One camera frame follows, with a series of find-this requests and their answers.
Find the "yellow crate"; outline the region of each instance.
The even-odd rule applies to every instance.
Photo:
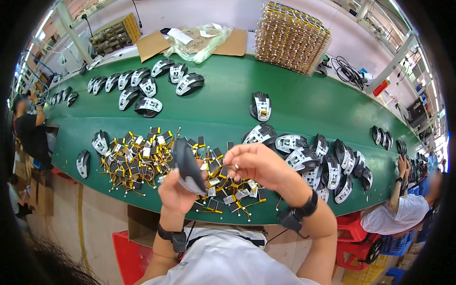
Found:
[[[346,270],[342,278],[344,285],[368,285],[377,278],[383,269],[385,269],[386,262],[388,261],[387,255],[379,255],[377,259],[369,264],[365,270]],[[352,263],[357,264],[358,260],[355,258]]]

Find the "plastic bag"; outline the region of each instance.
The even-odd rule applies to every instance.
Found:
[[[202,63],[226,41],[232,30],[217,24],[187,27],[181,31],[171,29],[168,32],[170,48],[163,55],[169,57],[177,53],[186,61]]]

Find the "red plastic crate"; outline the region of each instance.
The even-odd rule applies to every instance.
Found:
[[[128,231],[113,233],[114,252],[125,285],[138,281],[149,265],[152,249],[128,240]]]

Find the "floor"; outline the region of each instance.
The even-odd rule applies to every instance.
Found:
[[[69,183],[58,176],[52,176],[52,179],[54,215],[28,215],[31,232],[59,244],[77,262],[84,262],[80,242],[80,234],[83,234],[87,262],[94,275],[101,283],[122,285],[111,234],[127,229],[127,204],[81,185],[82,203],[78,210],[80,184]],[[269,233],[268,238],[284,230],[278,225],[265,228]],[[287,231],[268,244],[265,251],[296,273],[311,244],[312,240]],[[333,285],[342,284],[343,272],[343,268],[337,268]]]

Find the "person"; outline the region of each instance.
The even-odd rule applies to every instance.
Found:
[[[34,104],[38,103],[38,97],[34,90],[29,92],[28,97]],[[52,166],[49,156],[49,152],[52,150],[48,146],[46,128],[42,126],[46,120],[43,106],[35,107],[36,114],[27,114],[28,108],[27,97],[24,95],[16,96],[12,110],[16,120],[17,137],[21,140],[24,151],[37,159],[43,170],[50,170],[54,166]]]
[[[399,178],[389,201],[361,211],[361,226],[368,233],[405,233],[429,217],[438,205],[443,181],[443,174],[439,170],[435,170],[430,177],[428,193],[423,197],[407,194],[407,191],[400,196],[402,185],[407,184],[410,172],[410,163],[401,155],[398,169]]]
[[[277,191],[291,208],[302,207],[312,197],[313,190],[301,176],[261,143],[237,145],[226,153],[223,162],[234,180],[254,179]],[[159,226],[167,232],[182,230],[185,214],[197,198],[178,183],[179,178],[179,169],[173,169],[158,189],[163,203]],[[178,265],[172,243],[157,233],[151,263],[135,284],[331,284],[337,247],[334,213],[318,198],[316,210],[302,219],[302,227],[312,246],[296,275],[268,256],[262,250],[264,246],[254,244],[255,240],[266,241],[262,233],[206,224],[183,229],[187,250]]]
[[[26,189],[18,191],[19,178],[16,174],[11,175],[10,181],[8,182],[8,188],[10,190],[11,207],[13,208],[16,217],[23,218],[26,215],[32,214],[29,205],[26,203],[26,199],[29,197]]]

